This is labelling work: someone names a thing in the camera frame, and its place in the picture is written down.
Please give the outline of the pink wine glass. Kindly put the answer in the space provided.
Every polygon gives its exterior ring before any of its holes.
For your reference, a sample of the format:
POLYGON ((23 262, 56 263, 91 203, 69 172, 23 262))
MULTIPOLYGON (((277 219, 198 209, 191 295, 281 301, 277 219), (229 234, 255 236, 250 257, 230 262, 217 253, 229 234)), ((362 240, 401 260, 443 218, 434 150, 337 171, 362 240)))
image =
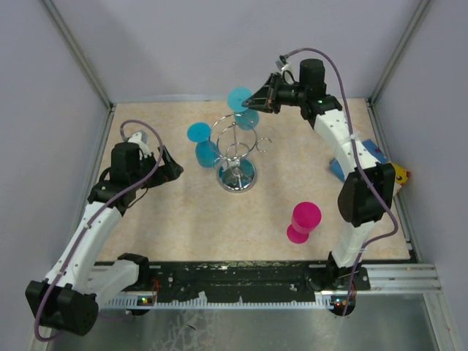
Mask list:
POLYGON ((320 208, 311 202, 302 202, 294 207, 291 224, 287 228, 287 237, 294 244, 305 243, 322 220, 320 208))

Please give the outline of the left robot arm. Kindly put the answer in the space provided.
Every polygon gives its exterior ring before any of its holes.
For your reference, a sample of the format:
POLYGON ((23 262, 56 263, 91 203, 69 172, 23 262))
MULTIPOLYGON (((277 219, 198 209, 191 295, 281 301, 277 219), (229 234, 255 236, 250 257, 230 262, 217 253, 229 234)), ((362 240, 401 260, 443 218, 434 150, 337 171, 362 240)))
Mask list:
POLYGON ((165 146, 158 154, 142 142, 122 142, 111 151, 111 164, 91 188, 83 218, 56 264, 45 278, 31 281, 26 300, 34 315, 34 335, 41 327, 86 335, 99 310, 124 290, 144 290, 152 281, 147 257, 123 253, 99 278, 91 271, 108 236, 145 191, 174 181, 184 169, 165 146))

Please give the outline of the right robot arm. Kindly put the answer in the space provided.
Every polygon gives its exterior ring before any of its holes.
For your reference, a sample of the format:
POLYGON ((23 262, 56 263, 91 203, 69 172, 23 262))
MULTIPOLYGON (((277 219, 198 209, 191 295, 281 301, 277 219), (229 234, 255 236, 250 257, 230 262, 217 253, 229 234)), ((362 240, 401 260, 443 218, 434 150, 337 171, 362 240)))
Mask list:
POLYGON ((321 60, 301 61, 298 80, 284 56, 277 66, 278 72, 271 74, 242 105, 275 114, 284 105, 299 107, 303 119, 333 149, 345 177, 337 204, 346 225, 328 256, 322 284, 344 289, 356 275, 370 232, 391 207, 396 172, 393 165, 379 162, 350 131, 349 114, 326 91, 321 60))

